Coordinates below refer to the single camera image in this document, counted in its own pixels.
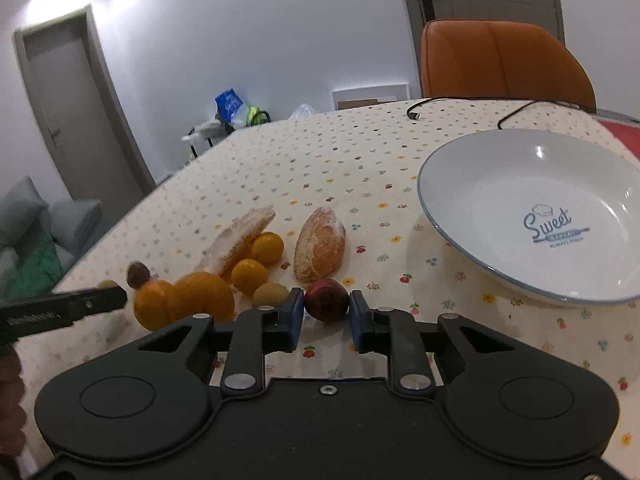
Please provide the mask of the peeled pomelo segment thin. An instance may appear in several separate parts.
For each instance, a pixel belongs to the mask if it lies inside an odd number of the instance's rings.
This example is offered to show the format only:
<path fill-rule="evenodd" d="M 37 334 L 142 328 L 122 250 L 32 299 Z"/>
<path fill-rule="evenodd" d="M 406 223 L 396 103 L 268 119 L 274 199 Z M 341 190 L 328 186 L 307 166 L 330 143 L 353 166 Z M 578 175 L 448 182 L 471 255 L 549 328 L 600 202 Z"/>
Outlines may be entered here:
<path fill-rule="evenodd" d="M 253 208 L 233 219 L 230 226 L 221 231 L 206 249 L 194 271 L 218 276 L 224 274 L 275 216 L 273 206 L 267 206 Z"/>

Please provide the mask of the red orange cat mat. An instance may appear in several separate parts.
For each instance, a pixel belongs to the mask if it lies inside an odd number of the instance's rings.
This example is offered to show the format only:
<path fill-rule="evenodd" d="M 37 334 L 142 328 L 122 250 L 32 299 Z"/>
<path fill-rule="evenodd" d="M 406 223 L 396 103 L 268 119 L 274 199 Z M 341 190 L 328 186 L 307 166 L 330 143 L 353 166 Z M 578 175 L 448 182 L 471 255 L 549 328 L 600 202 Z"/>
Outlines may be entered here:
<path fill-rule="evenodd" d="M 599 118 L 598 122 L 604 125 L 617 140 L 622 142 L 634 156 L 640 158 L 640 128 L 637 124 L 616 122 L 616 120 Z"/>

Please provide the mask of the dark brown passion fruit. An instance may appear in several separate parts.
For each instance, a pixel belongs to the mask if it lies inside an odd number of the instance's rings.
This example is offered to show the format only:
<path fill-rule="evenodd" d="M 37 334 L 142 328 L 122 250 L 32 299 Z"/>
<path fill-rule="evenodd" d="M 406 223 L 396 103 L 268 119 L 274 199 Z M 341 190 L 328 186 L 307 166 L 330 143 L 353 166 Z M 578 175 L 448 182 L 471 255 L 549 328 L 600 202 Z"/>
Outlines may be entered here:
<path fill-rule="evenodd" d="M 151 272 L 144 263 L 140 261 L 133 261 L 129 263 L 126 281 L 130 288 L 140 289 L 150 279 Z"/>

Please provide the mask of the orange leather chair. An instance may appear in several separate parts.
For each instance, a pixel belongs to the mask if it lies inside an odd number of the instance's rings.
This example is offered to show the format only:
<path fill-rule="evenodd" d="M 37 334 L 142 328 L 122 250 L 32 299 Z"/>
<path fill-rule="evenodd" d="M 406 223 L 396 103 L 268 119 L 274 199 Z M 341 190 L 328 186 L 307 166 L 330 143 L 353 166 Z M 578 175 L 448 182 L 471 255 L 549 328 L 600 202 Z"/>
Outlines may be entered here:
<path fill-rule="evenodd" d="M 421 37 L 420 78 L 426 98 L 546 100 L 597 110 L 577 58 L 534 24 L 431 21 Z"/>

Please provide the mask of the grey sofa cushions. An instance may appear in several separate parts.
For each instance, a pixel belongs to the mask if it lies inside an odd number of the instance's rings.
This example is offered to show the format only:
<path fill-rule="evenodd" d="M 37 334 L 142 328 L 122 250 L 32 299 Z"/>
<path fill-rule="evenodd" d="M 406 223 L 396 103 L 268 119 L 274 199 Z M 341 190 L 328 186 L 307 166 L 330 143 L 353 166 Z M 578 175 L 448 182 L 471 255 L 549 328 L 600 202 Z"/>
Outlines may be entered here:
<path fill-rule="evenodd" d="M 30 177 L 1 199 L 1 298 L 50 292 L 102 236 L 99 200 L 48 204 Z"/>

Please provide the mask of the white ceramic plate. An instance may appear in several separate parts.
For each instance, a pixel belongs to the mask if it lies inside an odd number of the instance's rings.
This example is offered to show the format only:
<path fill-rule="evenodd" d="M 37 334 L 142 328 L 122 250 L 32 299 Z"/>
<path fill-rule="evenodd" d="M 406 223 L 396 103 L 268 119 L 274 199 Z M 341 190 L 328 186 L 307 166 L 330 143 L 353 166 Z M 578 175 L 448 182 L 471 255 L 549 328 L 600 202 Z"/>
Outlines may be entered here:
<path fill-rule="evenodd" d="M 639 298 L 639 166 L 547 130 L 451 140 L 418 177 L 426 218 L 506 284 L 555 304 Z"/>

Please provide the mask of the peeled pomelo segment large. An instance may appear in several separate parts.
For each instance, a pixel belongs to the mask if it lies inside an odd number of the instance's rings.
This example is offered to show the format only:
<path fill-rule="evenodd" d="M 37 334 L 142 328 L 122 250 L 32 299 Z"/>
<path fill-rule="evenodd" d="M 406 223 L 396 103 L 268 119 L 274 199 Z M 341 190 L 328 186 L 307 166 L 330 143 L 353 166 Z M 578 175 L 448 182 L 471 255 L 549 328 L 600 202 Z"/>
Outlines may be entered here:
<path fill-rule="evenodd" d="M 300 230 L 294 252 L 294 274 L 307 284 L 330 278 L 343 262 L 346 230 L 331 207 L 317 208 Z"/>

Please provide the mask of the blue plastic bag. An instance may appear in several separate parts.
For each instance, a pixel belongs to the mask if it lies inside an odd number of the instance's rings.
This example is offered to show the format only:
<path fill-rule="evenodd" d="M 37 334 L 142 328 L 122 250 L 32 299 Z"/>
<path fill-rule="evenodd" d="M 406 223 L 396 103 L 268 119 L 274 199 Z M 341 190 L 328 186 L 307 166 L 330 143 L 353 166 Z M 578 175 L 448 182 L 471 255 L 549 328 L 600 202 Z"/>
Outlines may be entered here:
<path fill-rule="evenodd" d="M 224 122 L 232 122 L 233 117 L 239 113 L 243 101 L 233 89 L 224 90 L 215 98 L 217 115 Z"/>

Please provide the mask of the black metal shelf rack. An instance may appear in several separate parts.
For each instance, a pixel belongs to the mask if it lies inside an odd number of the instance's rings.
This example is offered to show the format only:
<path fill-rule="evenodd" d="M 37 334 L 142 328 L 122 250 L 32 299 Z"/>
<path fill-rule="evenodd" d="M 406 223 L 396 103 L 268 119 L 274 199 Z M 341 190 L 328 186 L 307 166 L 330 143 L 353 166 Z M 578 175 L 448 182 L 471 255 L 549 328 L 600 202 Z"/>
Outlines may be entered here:
<path fill-rule="evenodd" d="M 271 116 L 266 110 L 250 107 L 245 116 L 235 116 L 231 122 L 225 122 L 220 114 L 207 122 L 193 127 L 188 134 L 181 138 L 181 142 L 189 147 L 190 160 L 198 158 L 198 144 L 205 143 L 212 148 L 236 130 L 269 124 Z"/>

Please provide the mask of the grey left door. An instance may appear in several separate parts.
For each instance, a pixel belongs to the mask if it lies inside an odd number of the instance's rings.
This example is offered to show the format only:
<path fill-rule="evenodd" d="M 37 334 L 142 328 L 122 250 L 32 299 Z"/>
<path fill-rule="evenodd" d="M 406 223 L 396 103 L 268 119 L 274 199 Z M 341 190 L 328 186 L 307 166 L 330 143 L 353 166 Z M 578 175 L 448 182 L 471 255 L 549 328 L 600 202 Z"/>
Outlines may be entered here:
<path fill-rule="evenodd" d="M 115 223 L 155 188 L 106 65 L 90 6 L 13 35 L 44 144 L 75 200 Z"/>

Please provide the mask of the small yellow tangerine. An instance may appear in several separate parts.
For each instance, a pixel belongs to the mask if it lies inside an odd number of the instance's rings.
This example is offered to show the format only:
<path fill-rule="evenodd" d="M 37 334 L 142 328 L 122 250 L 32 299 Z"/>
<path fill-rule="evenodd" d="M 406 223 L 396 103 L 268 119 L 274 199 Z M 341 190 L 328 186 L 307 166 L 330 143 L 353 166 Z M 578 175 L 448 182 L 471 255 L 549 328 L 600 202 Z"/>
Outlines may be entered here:
<path fill-rule="evenodd" d="M 271 266 L 277 263 L 281 259 L 283 252 L 284 241 L 276 233 L 265 232 L 259 234 L 250 244 L 250 258 L 264 266 Z"/>
<path fill-rule="evenodd" d="M 268 270 L 254 259 L 242 259 L 231 270 L 232 285 L 246 296 L 253 296 L 254 292 L 268 281 Z"/>

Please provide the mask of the floral white tablecloth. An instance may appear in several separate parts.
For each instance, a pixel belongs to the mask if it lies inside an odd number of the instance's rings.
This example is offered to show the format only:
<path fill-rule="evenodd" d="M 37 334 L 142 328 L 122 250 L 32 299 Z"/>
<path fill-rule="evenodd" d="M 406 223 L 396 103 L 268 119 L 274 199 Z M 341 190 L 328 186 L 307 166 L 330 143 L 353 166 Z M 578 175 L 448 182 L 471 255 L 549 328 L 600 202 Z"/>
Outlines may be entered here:
<path fill-rule="evenodd" d="M 497 124 L 547 129 L 634 154 L 577 110 L 506 101 L 434 101 L 409 120 L 400 104 L 273 122 L 233 133 L 161 185 L 64 278 L 71 290 L 121 280 L 139 260 L 167 281 L 192 271 L 201 253 L 250 208 L 273 206 L 270 230 L 293 248 L 303 223 L 331 207 L 346 229 L 337 279 L 370 304 L 420 321 L 459 312 L 592 370 L 616 391 L 622 418 L 605 458 L 639 474 L 639 307 L 538 304 L 455 252 L 419 205 L 421 162 L 447 141 Z"/>

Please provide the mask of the dark red plum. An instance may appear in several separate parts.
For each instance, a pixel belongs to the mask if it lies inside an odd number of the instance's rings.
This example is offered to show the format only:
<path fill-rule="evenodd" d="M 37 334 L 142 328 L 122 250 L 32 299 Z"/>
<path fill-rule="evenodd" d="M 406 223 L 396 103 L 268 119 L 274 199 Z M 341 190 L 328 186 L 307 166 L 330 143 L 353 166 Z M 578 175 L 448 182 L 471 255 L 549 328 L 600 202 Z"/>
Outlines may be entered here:
<path fill-rule="evenodd" d="M 304 307 L 312 318 L 320 322 L 341 321 L 348 311 L 348 292 L 332 278 L 316 281 L 306 289 Z"/>

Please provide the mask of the small green fruit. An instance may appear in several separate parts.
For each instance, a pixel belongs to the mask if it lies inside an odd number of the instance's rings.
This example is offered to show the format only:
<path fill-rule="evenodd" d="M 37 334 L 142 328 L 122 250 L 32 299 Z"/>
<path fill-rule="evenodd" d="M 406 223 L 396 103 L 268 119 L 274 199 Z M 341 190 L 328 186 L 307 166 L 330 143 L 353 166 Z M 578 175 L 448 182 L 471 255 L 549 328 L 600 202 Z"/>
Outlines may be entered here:
<path fill-rule="evenodd" d="M 262 284 L 254 291 L 252 297 L 252 307 L 273 307 L 282 306 L 290 291 L 283 285 L 278 283 Z"/>

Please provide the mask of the large orange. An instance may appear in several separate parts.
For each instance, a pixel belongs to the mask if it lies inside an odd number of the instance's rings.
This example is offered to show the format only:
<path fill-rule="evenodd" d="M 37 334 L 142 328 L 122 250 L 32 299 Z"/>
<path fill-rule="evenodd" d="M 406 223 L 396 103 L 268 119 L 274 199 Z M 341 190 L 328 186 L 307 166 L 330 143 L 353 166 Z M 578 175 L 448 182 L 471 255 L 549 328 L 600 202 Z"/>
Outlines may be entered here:
<path fill-rule="evenodd" d="M 220 276 L 193 272 L 175 282 L 168 309 L 174 322 L 206 313 L 216 323 L 221 323 L 233 318 L 234 297 L 229 285 Z"/>
<path fill-rule="evenodd" d="M 174 285 L 164 280 L 149 280 L 134 297 L 134 317 L 150 332 L 171 324 L 169 307 L 174 296 Z"/>

